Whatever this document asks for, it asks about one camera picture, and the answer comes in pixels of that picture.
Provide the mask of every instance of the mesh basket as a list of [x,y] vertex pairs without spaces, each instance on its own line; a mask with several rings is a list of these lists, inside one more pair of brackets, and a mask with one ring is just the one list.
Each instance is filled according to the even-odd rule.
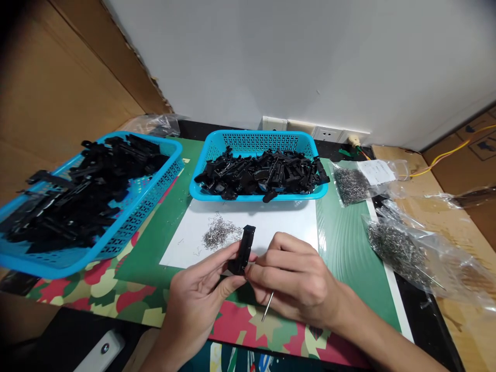
[[[308,134],[303,132],[277,132],[277,131],[247,131],[247,130],[220,130],[212,132],[208,135],[203,146],[202,153],[196,164],[195,172],[190,183],[190,194],[197,200],[205,202],[224,202],[220,195],[211,195],[194,181],[205,169],[207,160],[216,159],[219,155],[226,151],[226,147],[232,147],[232,152],[235,157],[241,155],[258,156],[268,149],[276,151],[297,151],[302,152],[309,159],[319,156],[315,141]],[[328,185],[323,184],[315,187],[312,194],[283,194],[278,195],[273,202],[281,202],[284,200],[307,200],[320,199],[328,190]],[[239,195],[232,202],[258,202],[263,199],[263,195]]]
[[[125,138],[128,132],[113,132],[97,142],[103,143],[109,137]],[[169,160],[151,177],[146,176],[130,181],[127,197],[117,203],[109,203],[111,207],[119,207],[121,211],[114,216],[116,221],[108,227],[102,237],[95,238],[91,248],[75,247],[61,251],[26,254],[29,242],[11,243],[0,235],[0,266],[22,271],[31,275],[49,279],[66,277],[83,269],[88,263],[117,256],[150,214],[165,191],[169,188],[184,164],[180,157],[182,146],[179,142],[133,133],[160,146],[160,153],[170,156]],[[53,174],[70,179],[69,168],[78,166],[83,157],[77,155]],[[33,192],[44,192],[52,188],[47,182],[39,182],[30,188]],[[19,206],[28,200],[21,195],[0,209],[0,221],[7,218]]]

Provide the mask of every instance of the white label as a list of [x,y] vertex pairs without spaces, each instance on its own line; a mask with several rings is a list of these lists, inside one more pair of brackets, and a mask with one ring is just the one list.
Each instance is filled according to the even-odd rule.
[[391,182],[396,179],[393,171],[383,160],[367,160],[357,163],[358,169],[362,171],[371,186],[385,182]]

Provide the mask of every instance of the white wall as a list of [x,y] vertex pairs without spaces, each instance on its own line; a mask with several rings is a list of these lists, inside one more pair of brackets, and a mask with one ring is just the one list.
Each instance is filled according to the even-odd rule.
[[421,149],[496,100],[484,0],[106,0],[175,112]]

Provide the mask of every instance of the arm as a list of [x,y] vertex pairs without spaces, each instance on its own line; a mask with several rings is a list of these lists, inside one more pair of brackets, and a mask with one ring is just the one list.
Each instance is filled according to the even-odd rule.
[[338,282],[308,243],[278,232],[267,253],[246,268],[257,301],[281,315],[329,329],[390,371],[446,371]]
[[[239,246],[240,242],[231,244],[174,275],[162,329],[140,372],[177,371],[200,351],[222,303],[246,283],[244,276],[235,275],[219,283]],[[249,261],[255,259],[252,253]]]

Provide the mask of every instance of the black plastic component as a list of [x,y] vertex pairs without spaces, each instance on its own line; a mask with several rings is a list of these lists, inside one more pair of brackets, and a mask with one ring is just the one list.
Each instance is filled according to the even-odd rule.
[[277,191],[271,190],[269,191],[262,199],[264,203],[270,202],[273,198],[277,196]]
[[[69,169],[72,182],[45,170],[36,172],[27,183],[45,181],[53,187],[43,194],[23,191],[30,199],[0,224],[10,242],[31,243],[27,253],[93,246],[120,211],[109,202],[124,200],[130,179],[151,176],[169,159],[159,145],[132,134],[108,138],[105,145],[91,141],[81,145],[86,148],[81,153],[84,159]],[[236,198],[236,190],[229,190],[227,197]]]
[[62,188],[66,189],[73,189],[75,187],[74,183],[71,181],[62,178],[62,177],[57,177],[52,175],[51,173],[47,172],[46,170],[39,170],[36,173],[34,173],[29,179],[26,180],[27,184],[35,184],[39,181],[46,181],[50,182],[54,185],[60,186]]
[[210,194],[224,200],[238,195],[264,195],[268,203],[279,194],[309,194],[316,186],[330,182],[319,157],[314,160],[296,151],[272,149],[258,157],[233,157],[226,147],[216,159],[208,160],[194,181]]
[[252,251],[253,236],[255,227],[246,225],[244,227],[243,237],[239,246],[238,257],[227,263],[227,269],[234,275],[244,275],[244,268],[248,265],[248,259]]

